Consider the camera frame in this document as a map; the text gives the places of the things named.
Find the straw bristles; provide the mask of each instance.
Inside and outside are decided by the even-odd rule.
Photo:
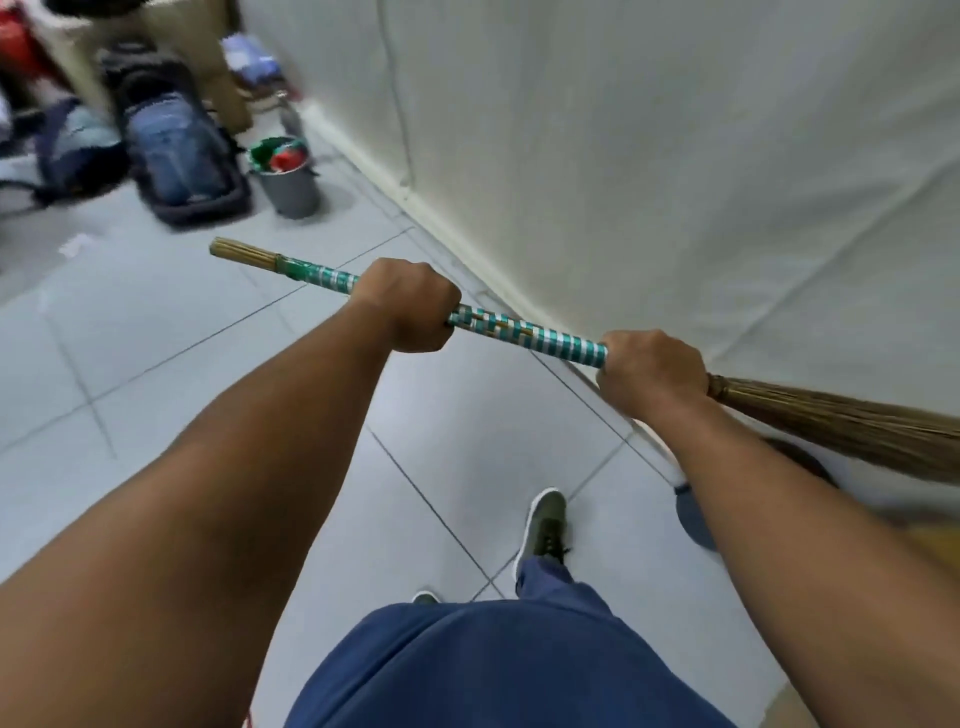
[[[276,261],[280,255],[256,248],[253,245],[241,243],[239,240],[230,240],[228,237],[216,237],[210,243],[210,254],[232,260],[236,263],[246,263],[256,268],[277,272]]]
[[[960,484],[960,418],[715,375],[709,394],[816,445],[923,480]]]

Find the right hand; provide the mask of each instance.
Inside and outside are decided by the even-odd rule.
[[[430,267],[381,257],[353,286],[349,304],[371,305],[390,324],[397,352],[435,352],[450,338],[450,313],[460,289]]]
[[[600,394],[628,417],[648,422],[658,407],[707,393],[707,368],[696,349],[652,331],[610,331],[600,340],[607,361],[597,375]]]

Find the shoe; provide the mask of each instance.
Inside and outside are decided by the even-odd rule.
[[[566,498],[556,488],[547,488],[530,504],[523,546],[514,560],[514,582],[520,571],[520,563],[530,556],[552,556],[562,564],[565,532]]]
[[[440,604],[440,599],[428,589],[421,589],[410,600],[411,604]]]

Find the trash bin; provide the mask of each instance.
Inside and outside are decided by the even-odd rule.
[[[270,136],[258,141],[247,152],[251,171],[260,180],[277,214],[291,220],[309,217],[320,209],[320,189],[309,153],[296,169],[275,172],[270,168],[274,152],[285,144],[297,141],[292,136]]]

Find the backpack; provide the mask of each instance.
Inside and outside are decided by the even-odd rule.
[[[130,167],[120,134],[74,96],[46,110],[35,148],[43,182],[35,197],[42,204],[98,195]]]
[[[73,17],[116,17],[133,12],[147,0],[43,0],[47,10]]]
[[[116,43],[98,61],[131,175],[154,215],[180,228],[248,214],[242,150],[206,113],[182,61],[149,41]]]

